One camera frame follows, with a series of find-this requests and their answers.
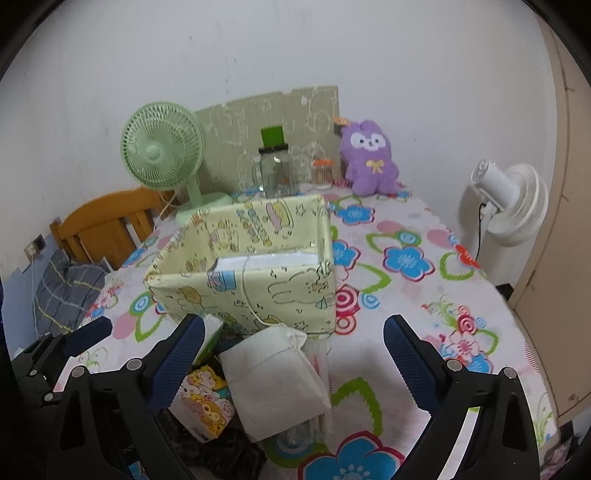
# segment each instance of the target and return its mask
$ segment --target gray plaid pillow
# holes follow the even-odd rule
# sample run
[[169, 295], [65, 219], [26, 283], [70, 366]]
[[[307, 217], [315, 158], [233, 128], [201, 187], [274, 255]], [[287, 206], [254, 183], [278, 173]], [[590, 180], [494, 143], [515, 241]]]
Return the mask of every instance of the gray plaid pillow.
[[33, 300], [37, 333], [73, 332], [105, 286], [104, 264], [70, 261], [64, 250], [53, 254]]

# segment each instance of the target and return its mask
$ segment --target green board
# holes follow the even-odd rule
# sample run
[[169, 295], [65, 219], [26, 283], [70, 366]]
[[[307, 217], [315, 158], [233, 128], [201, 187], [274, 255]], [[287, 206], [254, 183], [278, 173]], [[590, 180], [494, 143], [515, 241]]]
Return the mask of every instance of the green board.
[[252, 186], [252, 163], [262, 146], [261, 128], [282, 125], [298, 181], [310, 181], [314, 157], [335, 160], [341, 178], [339, 142], [333, 117], [339, 115], [336, 86], [271, 92], [196, 112], [205, 144], [199, 169], [202, 193], [241, 192]]

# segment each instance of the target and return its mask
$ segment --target black power cord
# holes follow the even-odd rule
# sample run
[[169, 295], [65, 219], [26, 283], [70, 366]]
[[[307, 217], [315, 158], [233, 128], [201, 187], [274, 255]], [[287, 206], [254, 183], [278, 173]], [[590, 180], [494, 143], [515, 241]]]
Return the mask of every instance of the black power cord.
[[482, 207], [485, 207], [486, 203], [481, 203], [478, 206], [478, 250], [476, 251], [476, 258], [474, 260], [478, 260], [478, 255], [480, 255], [480, 240], [481, 240], [481, 226], [482, 226]]

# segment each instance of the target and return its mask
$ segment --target table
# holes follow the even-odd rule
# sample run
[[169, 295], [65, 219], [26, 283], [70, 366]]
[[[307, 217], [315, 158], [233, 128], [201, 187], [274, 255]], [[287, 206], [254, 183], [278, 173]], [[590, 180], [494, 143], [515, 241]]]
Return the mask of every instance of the table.
[[[538, 447], [556, 432], [548, 394], [514, 317], [478, 263], [425, 203], [401, 191], [357, 198], [347, 188], [321, 193], [331, 211], [337, 278], [337, 326], [328, 340], [333, 431], [326, 444], [262, 445], [262, 479], [389, 480], [429, 420], [419, 410], [384, 346], [384, 320], [399, 313], [443, 358], [497, 373], [512, 366], [527, 396]], [[235, 202], [253, 197], [235, 196]], [[76, 365], [90, 372], [119, 369], [148, 353], [176, 324], [142, 279], [177, 230], [165, 220], [124, 266], [108, 277], [83, 325], [105, 315], [110, 337], [70, 358], [56, 391]], [[470, 412], [441, 478], [451, 478], [476, 420]]]

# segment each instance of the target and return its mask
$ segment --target wooden cabinet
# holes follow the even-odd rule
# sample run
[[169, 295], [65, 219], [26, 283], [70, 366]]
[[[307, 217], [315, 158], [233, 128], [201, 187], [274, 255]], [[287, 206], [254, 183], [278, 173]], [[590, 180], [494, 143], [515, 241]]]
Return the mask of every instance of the wooden cabinet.
[[537, 241], [547, 243], [512, 301], [543, 365], [562, 424], [591, 406], [591, 87], [560, 40], [553, 40], [562, 73], [556, 86], [566, 93], [557, 95], [566, 103], [558, 109], [559, 136], [560, 125], [567, 135], [562, 139], [564, 184], [552, 186], [560, 194], [557, 209], [549, 212], [553, 225], [549, 236]]

